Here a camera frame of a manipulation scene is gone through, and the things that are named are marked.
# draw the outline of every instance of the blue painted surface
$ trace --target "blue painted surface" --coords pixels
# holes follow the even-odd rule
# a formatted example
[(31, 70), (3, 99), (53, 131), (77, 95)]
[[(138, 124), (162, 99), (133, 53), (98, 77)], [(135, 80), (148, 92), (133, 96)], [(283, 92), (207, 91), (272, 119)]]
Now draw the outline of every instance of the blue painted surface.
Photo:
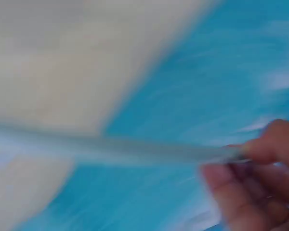
[[(261, 118), (289, 118), (289, 0), (228, 0), (149, 73), (108, 135), (222, 145), (257, 135)], [(79, 167), (19, 231), (154, 231), (188, 200), (206, 201), (187, 167)], [(221, 226), (212, 230), (222, 230)]]

